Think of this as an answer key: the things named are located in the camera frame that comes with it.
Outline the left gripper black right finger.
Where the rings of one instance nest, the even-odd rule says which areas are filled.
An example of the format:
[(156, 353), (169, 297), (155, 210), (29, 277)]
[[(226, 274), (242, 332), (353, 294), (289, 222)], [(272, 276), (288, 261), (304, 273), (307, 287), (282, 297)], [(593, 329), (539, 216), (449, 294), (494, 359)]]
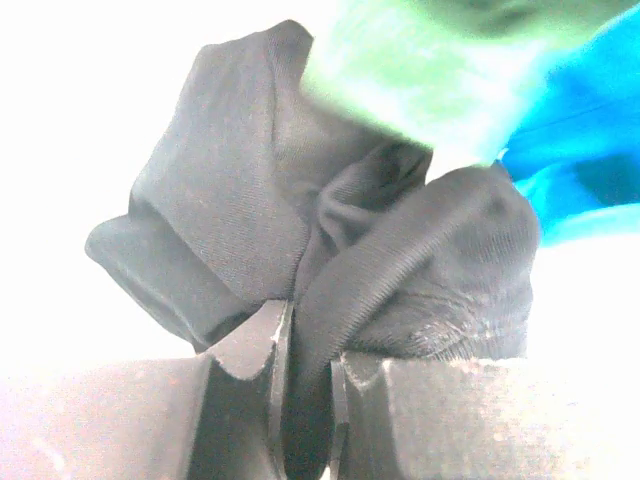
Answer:
[(332, 365), (335, 479), (635, 479), (629, 369), (349, 353)]

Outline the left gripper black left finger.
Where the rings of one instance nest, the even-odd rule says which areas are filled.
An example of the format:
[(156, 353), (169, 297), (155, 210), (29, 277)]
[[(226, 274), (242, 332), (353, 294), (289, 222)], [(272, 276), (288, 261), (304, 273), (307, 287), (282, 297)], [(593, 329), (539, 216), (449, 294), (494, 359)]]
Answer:
[(282, 479), (292, 305), (207, 351), (1, 382), (5, 479)]

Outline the black daisy t shirt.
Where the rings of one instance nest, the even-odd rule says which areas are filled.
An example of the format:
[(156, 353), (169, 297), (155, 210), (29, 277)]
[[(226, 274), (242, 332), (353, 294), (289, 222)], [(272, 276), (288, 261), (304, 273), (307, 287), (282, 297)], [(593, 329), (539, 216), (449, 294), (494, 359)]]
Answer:
[(203, 47), (128, 212), (86, 251), (203, 351), (268, 300), (295, 305), (295, 390), (353, 349), (523, 353), (538, 223), (500, 166), (426, 183), (428, 150), (318, 109), (298, 23)]

